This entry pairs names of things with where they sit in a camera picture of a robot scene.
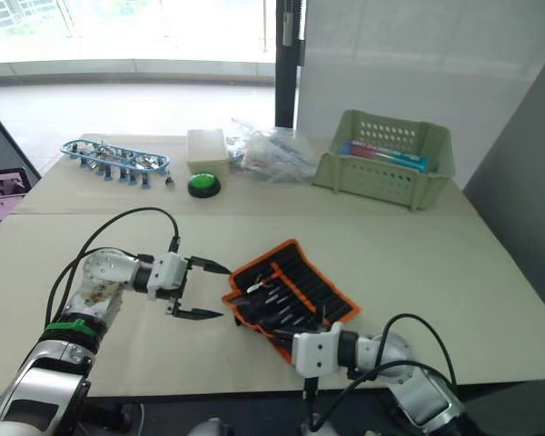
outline white wall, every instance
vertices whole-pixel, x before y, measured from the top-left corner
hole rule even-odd
[[[545,0],[311,0],[297,128],[346,109],[451,129],[463,186],[545,64]]]

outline big green button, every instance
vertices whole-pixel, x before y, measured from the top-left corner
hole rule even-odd
[[[220,181],[213,174],[199,173],[190,177],[188,193],[192,197],[208,198],[220,192]]]

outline plastic bag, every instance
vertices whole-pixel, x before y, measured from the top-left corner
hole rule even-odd
[[[227,138],[233,167],[275,182],[309,182],[317,170],[316,158],[306,138],[293,129],[258,130],[233,119],[237,135]]]

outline screen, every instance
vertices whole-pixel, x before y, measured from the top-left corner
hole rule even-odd
[[[0,221],[22,201],[29,188],[24,170],[0,171]]]

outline green plastic basket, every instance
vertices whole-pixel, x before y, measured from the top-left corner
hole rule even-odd
[[[346,139],[428,157],[428,171],[419,173],[391,163],[339,155]],[[336,193],[345,191],[403,204],[415,211],[432,206],[454,175],[447,128],[351,110],[343,113],[331,150],[323,154],[313,184]]]

